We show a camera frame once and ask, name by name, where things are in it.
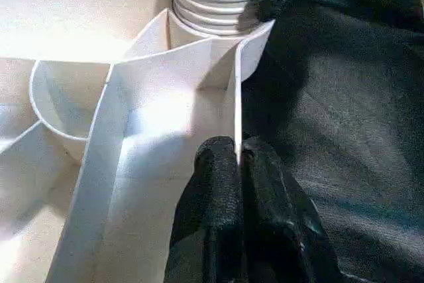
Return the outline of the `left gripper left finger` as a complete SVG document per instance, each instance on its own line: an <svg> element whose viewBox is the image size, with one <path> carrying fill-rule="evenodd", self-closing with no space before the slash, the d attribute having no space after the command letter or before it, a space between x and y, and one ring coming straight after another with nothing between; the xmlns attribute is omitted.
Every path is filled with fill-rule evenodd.
<svg viewBox="0 0 424 283"><path fill-rule="evenodd" d="M243 253L241 184L230 137L204 141L175 209L165 282L236 282Z"/></svg>

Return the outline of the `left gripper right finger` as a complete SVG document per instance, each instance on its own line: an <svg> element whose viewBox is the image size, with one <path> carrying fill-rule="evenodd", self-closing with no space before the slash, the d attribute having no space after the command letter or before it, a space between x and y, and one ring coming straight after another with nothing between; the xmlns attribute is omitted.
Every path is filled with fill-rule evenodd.
<svg viewBox="0 0 424 283"><path fill-rule="evenodd" d="M343 282L315 204L277 152L251 137L241 158L249 282Z"/></svg>

